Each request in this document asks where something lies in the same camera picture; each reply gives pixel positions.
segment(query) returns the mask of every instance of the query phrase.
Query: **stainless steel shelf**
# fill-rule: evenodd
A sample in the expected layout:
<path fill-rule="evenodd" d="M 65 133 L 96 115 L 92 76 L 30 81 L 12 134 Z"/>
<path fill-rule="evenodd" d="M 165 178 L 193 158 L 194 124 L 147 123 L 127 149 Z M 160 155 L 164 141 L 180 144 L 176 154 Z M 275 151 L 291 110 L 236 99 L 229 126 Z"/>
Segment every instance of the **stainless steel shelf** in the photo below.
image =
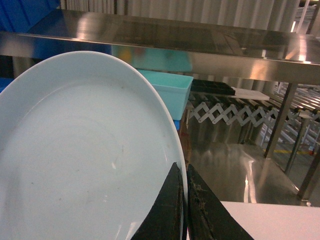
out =
<path fill-rule="evenodd" d="M 53 11 L 29 33 L 0 32 L 6 56 L 106 45 L 142 69 L 308 84 L 320 76 L 320 42 L 311 35 L 70 10 Z"/>

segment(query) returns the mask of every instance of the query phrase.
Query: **white surface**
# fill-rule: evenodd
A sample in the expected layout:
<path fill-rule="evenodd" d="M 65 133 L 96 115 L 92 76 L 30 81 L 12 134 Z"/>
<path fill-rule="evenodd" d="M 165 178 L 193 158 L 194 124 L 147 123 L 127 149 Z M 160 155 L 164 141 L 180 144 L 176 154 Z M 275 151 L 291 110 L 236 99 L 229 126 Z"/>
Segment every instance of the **white surface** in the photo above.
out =
<path fill-rule="evenodd" d="M 222 204 L 255 240 L 320 239 L 320 207 L 227 201 Z"/>
<path fill-rule="evenodd" d="M 270 97 L 263 94 L 260 91 L 256 90 L 248 90 L 243 88 L 236 88 L 233 87 L 235 90 L 235 95 L 232 96 L 232 98 L 238 98 L 238 99 L 251 99 L 251 100 L 260 100 L 260 101 L 268 101 Z"/>
<path fill-rule="evenodd" d="M 184 166 L 157 92 L 103 53 L 19 76 L 0 94 L 0 135 L 1 240 L 130 239 L 172 163 Z"/>

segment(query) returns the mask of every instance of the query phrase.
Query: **black tray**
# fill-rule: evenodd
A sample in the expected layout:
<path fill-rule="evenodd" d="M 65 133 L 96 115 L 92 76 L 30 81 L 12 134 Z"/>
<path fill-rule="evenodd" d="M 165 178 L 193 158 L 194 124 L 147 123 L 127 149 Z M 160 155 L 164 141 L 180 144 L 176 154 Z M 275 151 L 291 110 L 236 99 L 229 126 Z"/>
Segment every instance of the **black tray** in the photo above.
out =
<path fill-rule="evenodd" d="M 224 82 L 193 80 L 191 91 L 234 96 L 236 91 Z"/>

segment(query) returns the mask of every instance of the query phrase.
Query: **corrugated wall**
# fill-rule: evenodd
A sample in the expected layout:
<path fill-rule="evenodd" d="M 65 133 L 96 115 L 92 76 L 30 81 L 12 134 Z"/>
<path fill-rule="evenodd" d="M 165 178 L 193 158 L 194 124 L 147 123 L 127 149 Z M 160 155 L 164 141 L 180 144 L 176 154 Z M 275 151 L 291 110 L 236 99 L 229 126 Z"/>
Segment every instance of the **corrugated wall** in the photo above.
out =
<path fill-rule="evenodd" d="M 61 8 L 289 32 L 300 0 L 61 0 Z M 271 93 L 274 82 L 222 76 L 202 79 Z"/>

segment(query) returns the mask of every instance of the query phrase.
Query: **metal pole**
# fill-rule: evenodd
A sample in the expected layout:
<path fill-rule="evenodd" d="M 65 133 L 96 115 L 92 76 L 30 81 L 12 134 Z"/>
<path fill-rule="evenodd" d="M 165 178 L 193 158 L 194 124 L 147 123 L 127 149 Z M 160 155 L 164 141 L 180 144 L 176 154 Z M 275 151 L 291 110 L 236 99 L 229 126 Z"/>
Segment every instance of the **metal pole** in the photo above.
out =
<path fill-rule="evenodd" d="M 296 28 L 296 33 L 297 33 L 297 34 L 300 32 L 302 23 L 303 23 L 304 20 L 305 20 L 305 16 L 306 16 L 306 12 L 307 12 L 309 3 L 310 3 L 310 0 L 306 0 L 306 1 L 305 1 L 304 8 L 303 8 L 303 11 L 302 11 L 302 15 L 301 15 L 301 18 L 300 18 L 298 27 Z"/>
<path fill-rule="evenodd" d="M 287 165 L 285 167 L 285 170 L 284 170 L 284 173 L 287 176 L 289 175 L 289 172 L 290 172 L 290 170 L 292 168 L 292 165 L 294 163 L 294 160 L 295 160 L 295 157 L 297 155 L 297 151 L 298 151 L 298 148 L 300 146 L 302 137 L 304 136 L 304 134 L 306 134 L 306 128 L 309 125 L 309 122 L 310 122 L 309 116 L 306 117 L 306 118 L 302 118 L 302 123 L 301 123 L 300 130 L 298 132 L 298 136 L 296 137 L 296 140 L 295 140 L 295 143 L 294 143 L 294 146 L 293 146 L 289 161 L 288 161 L 288 163 L 287 163 Z"/>
<path fill-rule="evenodd" d="M 278 117 L 275 120 L 275 124 L 274 124 L 273 130 L 272 130 L 271 136 L 270 136 L 270 140 L 268 142 L 268 145 L 267 145 L 265 153 L 264 153 L 265 158 L 270 159 L 272 157 L 272 155 L 274 154 L 278 139 L 280 137 L 282 128 L 285 124 L 285 121 L 286 121 L 286 118 L 288 115 L 288 111 L 291 106 L 292 99 L 295 96 L 297 86 L 298 86 L 297 83 L 289 83 L 288 84 L 282 105 L 279 110 Z"/>
<path fill-rule="evenodd" d="M 312 192 L 314 191 L 319 179 L 320 179 L 320 152 L 315 155 L 311 166 L 302 182 L 298 196 L 302 200 L 309 200 Z"/>
<path fill-rule="evenodd" d="M 316 4 L 316 8 L 314 11 L 314 14 L 312 16 L 312 20 L 309 24 L 308 30 L 306 31 L 306 34 L 311 34 L 315 37 L 317 37 L 317 35 L 320 32 L 320 1 L 318 1 L 318 3 Z"/>

